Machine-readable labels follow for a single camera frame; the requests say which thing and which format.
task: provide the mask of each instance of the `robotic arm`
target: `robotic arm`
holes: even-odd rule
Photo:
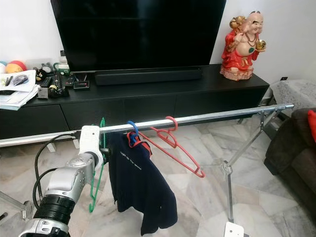
[[[83,126],[77,157],[56,169],[34,218],[27,222],[19,237],[66,237],[70,214],[85,184],[91,184],[93,172],[101,167],[100,128]]]

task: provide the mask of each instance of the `green hanger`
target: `green hanger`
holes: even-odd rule
[[[104,118],[102,118],[102,120],[100,122],[100,127],[105,127],[105,119]],[[100,146],[103,146],[104,149],[106,147],[105,133],[103,134],[103,140],[100,141]],[[100,177],[99,177],[99,180],[98,180],[97,188],[95,190],[95,194],[93,194],[93,183],[94,183],[95,171],[93,172],[93,177],[92,177],[92,181],[91,181],[91,189],[90,189],[90,197],[92,198],[92,204],[91,203],[89,204],[89,212],[90,213],[94,210],[95,202],[97,200],[97,195],[98,195],[99,186],[100,186],[100,182],[101,182],[101,176],[102,176],[102,172],[103,172],[103,167],[104,167],[104,162],[102,163],[102,166],[101,166]]]

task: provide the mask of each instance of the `clothes drying rack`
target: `clothes drying rack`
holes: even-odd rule
[[[222,169],[225,173],[225,178],[226,178],[225,180],[226,180],[226,191],[227,191],[228,220],[230,222],[234,222],[232,181],[231,181],[231,174],[233,172],[233,169],[232,169],[233,164],[247,150],[247,148],[253,143],[253,141],[263,132],[264,127],[267,126],[269,122],[278,115],[278,113],[286,109],[291,109],[293,107],[294,107],[293,104],[280,104],[280,105],[263,106],[263,107],[250,108],[250,109],[211,113],[211,114],[205,114],[205,115],[188,116],[188,117],[175,119],[178,122],[178,124],[180,124],[180,123],[199,122],[199,121],[205,121],[205,120],[211,121],[215,119],[224,119],[224,118],[235,117],[235,116],[260,114],[260,126],[249,136],[247,141],[243,143],[240,149],[233,155],[233,157],[231,157],[229,161],[224,160],[222,163]],[[173,121],[169,119],[163,119],[163,120],[156,120],[156,121],[139,122],[139,123],[136,123],[135,125],[138,127],[138,129],[145,129],[145,128],[149,128],[153,126],[160,127],[160,126],[173,125]],[[116,131],[131,131],[133,129],[134,127],[132,125],[123,124],[123,125],[116,125],[116,126],[101,127],[100,133],[103,134],[103,133],[110,133],[110,132],[116,132]],[[75,134],[76,132],[78,132],[78,130],[49,133],[49,134],[42,134],[42,135],[35,135],[35,136],[27,136],[27,137],[2,139],[0,140],[0,147],[46,142],[58,135],[65,134],[65,133]],[[75,139],[71,135],[64,136],[62,139],[66,139],[66,138]],[[1,192],[0,192],[0,198],[4,198],[10,203],[25,210],[24,204],[19,203],[18,201],[12,199],[11,197],[7,195],[4,195]]]

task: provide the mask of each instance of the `stack of papers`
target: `stack of papers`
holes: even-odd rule
[[[20,85],[14,85],[14,79],[19,75],[26,75],[28,80]],[[0,75],[0,91],[14,90],[11,95],[0,95],[0,109],[18,110],[32,99],[39,90],[39,85],[35,84],[35,70],[28,70],[20,73],[10,73]],[[13,76],[9,85],[5,86],[7,78]]]

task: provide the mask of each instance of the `black cable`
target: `black cable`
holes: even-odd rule
[[[49,169],[47,171],[45,171],[43,174],[40,175],[40,177],[36,180],[35,184],[34,184],[34,187],[33,187],[33,203],[34,203],[34,206],[36,207],[36,209],[39,209],[39,204],[38,202],[36,201],[36,188],[37,186],[39,185],[40,183],[40,180],[42,179],[42,177],[44,177],[44,175],[46,175],[47,173],[49,172],[52,172],[54,170],[56,170],[57,168],[53,168],[53,169]]]
[[[35,163],[34,163],[34,169],[35,169],[35,176],[36,176],[36,181],[39,179],[40,175],[39,175],[39,168],[38,168],[38,160],[39,160],[39,156],[41,154],[41,152],[44,150],[44,148],[49,144],[49,143],[52,143],[53,141],[55,141],[58,137],[62,137],[62,136],[74,136],[75,134],[74,133],[67,133],[67,134],[61,134],[61,135],[58,135],[52,139],[50,139],[48,142],[46,142],[42,147],[41,149],[39,150],[39,152],[36,154],[36,157],[35,157]],[[39,199],[42,199],[43,197],[43,194],[41,192],[41,186],[40,186],[40,183],[38,185],[38,190],[39,190]]]

